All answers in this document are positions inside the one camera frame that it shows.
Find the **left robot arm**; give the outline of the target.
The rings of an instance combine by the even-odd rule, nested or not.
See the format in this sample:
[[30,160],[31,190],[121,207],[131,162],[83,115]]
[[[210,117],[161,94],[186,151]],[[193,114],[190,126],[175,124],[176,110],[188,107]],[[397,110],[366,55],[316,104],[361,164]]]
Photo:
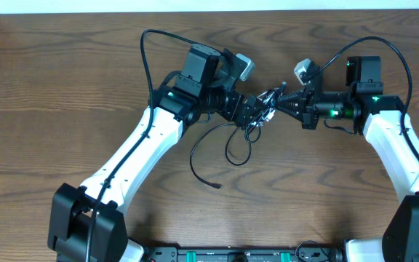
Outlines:
[[64,183],[52,198],[47,246],[70,261],[140,261],[142,245],[127,236],[129,205],[161,157],[199,121],[217,113],[244,124],[251,106],[234,89],[255,64],[242,54],[192,44],[183,69],[166,75],[116,153],[78,187]]

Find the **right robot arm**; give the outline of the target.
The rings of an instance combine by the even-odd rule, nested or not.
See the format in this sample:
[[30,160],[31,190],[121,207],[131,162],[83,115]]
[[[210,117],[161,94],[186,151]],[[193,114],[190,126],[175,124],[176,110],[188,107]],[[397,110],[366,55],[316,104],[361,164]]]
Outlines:
[[354,132],[375,149],[396,191],[399,208],[380,238],[351,239],[345,261],[419,261],[419,139],[404,104],[386,95],[380,78],[380,57],[347,59],[347,92],[322,91],[322,75],[309,59],[294,70],[303,89],[276,99],[275,108],[313,130],[320,119],[350,119]]

